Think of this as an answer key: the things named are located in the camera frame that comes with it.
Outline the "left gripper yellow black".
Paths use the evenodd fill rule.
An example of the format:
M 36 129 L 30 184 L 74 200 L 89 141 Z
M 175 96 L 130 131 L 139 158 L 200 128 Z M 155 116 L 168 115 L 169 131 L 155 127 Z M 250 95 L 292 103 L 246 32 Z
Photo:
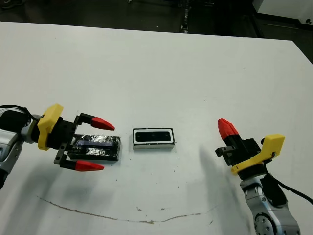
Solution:
M 102 118 L 81 113 L 77 123 L 63 120 L 61 113 L 63 106 L 55 103 L 47 108 L 37 126 L 39 129 L 38 148 L 47 151 L 52 148 L 57 150 L 54 163 L 61 168 L 75 170 L 79 172 L 100 171 L 104 166 L 83 161 L 71 161 L 67 159 L 66 152 L 70 147 L 78 124 L 86 123 L 90 126 L 102 130 L 115 130 L 115 127 Z

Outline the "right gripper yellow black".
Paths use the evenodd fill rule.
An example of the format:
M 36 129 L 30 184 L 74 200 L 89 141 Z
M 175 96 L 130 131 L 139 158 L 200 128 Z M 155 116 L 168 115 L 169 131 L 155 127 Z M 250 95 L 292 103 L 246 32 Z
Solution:
M 215 152 L 241 180 L 264 174 L 264 161 L 279 156 L 285 140 L 280 134 L 267 135 L 259 147 L 253 138 L 242 139 L 233 124 L 223 118 L 218 120 L 218 130 L 225 146 Z

